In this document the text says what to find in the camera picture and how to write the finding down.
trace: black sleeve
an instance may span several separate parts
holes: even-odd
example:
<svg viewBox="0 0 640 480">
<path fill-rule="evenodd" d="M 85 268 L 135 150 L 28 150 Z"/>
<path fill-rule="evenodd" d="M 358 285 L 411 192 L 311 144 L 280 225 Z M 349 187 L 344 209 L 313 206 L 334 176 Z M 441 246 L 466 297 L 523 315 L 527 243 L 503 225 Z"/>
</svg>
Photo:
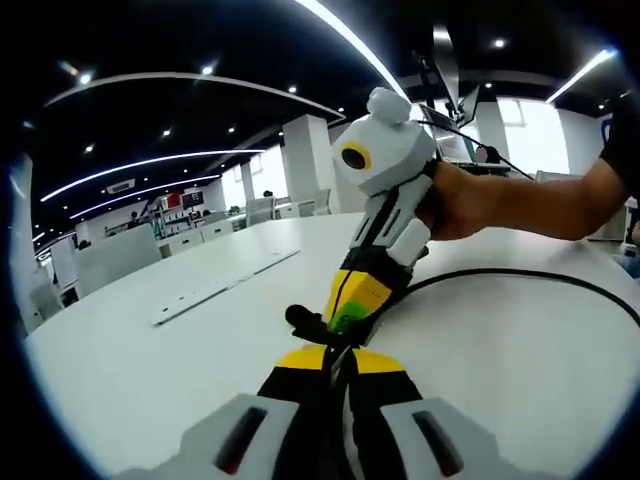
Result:
<svg viewBox="0 0 640 480">
<path fill-rule="evenodd" d="M 609 141 L 600 154 L 636 198 L 640 196 L 639 111 L 638 98 L 633 94 L 614 102 Z"/>
</svg>

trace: window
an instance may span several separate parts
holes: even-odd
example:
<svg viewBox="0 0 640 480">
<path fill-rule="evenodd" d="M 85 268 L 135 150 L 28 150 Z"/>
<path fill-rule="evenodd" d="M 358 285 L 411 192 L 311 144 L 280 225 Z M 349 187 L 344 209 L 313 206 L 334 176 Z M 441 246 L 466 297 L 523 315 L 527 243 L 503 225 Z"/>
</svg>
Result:
<svg viewBox="0 0 640 480">
<path fill-rule="evenodd" d="M 538 170 L 569 173 L 569 159 L 558 111 L 538 100 L 498 98 L 509 160 L 535 175 Z"/>
<path fill-rule="evenodd" d="M 287 180 L 282 164 L 282 152 L 276 145 L 264 153 L 255 155 L 251 159 L 251 174 L 253 175 L 253 194 L 255 198 L 262 198 L 265 190 L 273 192 L 276 198 L 287 197 Z"/>
<path fill-rule="evenodd" d="M 247 204 L 240 165 L 236 165 L 222 174 L 222 192 L 227 208 L 244 207 Z"/>
</svg>

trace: yellow plastic part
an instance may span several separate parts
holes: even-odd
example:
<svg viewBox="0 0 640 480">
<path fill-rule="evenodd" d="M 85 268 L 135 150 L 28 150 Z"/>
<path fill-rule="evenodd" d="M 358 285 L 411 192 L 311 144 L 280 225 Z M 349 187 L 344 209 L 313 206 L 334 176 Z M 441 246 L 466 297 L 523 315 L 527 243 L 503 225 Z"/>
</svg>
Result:
<svg viewBox="0 0 640 480">
<path fill-rule="evenodd" d="M 340 270 L 333 279 L 324 317 L 328 319 L 329 328 L 335 330 L 340 323 L 359 321 L 371 315 L 390 295 L 391 290 L 370 274 Z"/>
<path fill-rule="evenodd" d="M 363 147 L 362 145 L 358 145 L 357 143 L 346 142 L 342 145 L 340 151 L 347 149 L 355 150 L 360 155 L 362 155 L 362 158 L 364 158 L 364 168 L 362 170 L 366 170 L 371 167 L 371 155 L 369 155 L 369 151 L 365 147 Z"/>
<path fill-rule="evenodd" d="M 308 345 L 289 352 L 276 364 L 277 367 L 298 368 L 301 370 L 321 370 L 326 345 Z"/>
<path fill-rule="evenodd" d="M 403 372 L 404 367 L 395 359 L 362 348 L 353 350 L 358 363 L 358 373 Z"/>
</svg>

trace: desk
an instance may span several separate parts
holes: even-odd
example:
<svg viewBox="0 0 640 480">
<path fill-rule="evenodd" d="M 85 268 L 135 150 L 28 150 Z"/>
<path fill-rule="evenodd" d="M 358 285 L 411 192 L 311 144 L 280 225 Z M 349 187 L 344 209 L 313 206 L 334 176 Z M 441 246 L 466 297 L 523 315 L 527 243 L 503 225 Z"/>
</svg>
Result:
<svg viewBox="0 0 640 480">
<path fill-rule="evenodd" d="M 304 344 L 290 335 L 285 308 L 322 310 L 360 218 L 256 225 L 122 278 L 43 324 L 27 338 L 27 353 L 76 445 L 104 474 L 151 468 L 178 451 L 188 427 L 236 393 L 255 393 L 273 364 Z M 149 327 L 164 297 L 294 248 L 302 253 Z M 548 270 L 640 309 L 635 283 L 586 243 L 490 229 L 430 248 L 415 280 L 471 267 Z M 386 318 L 371 348 L 401 361 L 425 398 L 443 398 L 494 433 L 502 456 L 522 469 L 574 473 L 640 378 L 640 330 L 618 306 L 570 285 L 450 280 Z"/>
</svg>

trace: white pillar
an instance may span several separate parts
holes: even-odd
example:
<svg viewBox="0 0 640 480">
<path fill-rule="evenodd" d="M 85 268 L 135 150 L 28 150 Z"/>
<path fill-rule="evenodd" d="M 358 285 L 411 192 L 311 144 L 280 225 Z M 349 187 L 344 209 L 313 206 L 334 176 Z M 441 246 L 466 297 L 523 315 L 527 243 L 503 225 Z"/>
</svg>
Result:
<svg viewBox="0 0 640 480">
<path fill-rule="evenodd" d="M 340 213 L 339 191 L 331 155 L 327 122 L 304 115 L 283 127 L 282 156 L 287 189 L 293 201 L 313 198 L 318 190 L 330 189 L 329 205 Z"/>
<path fill-rule="evenodd" d="M 22 154 L 9 170 L 9 195 L 13 197 L 13 217 L 9 231 L 9 275 L 13 297 L 22 317 L 26 333 L 33 332 L 43 320 L 31 300 L 38 267 L 32 238 L 37 235 L 31 227 L 31 172 L 33 162 Z"/>
<path fill-rule="evenodd" d="M 242 172 L 242 186 L 244 187 L 244 198 L 248 202 L 249 200 L 255 200 L 256 196 L 253 193 L 253 175 L 251 175 L 251 162 L 243 163 L 240 166 Z"/>
</svg>

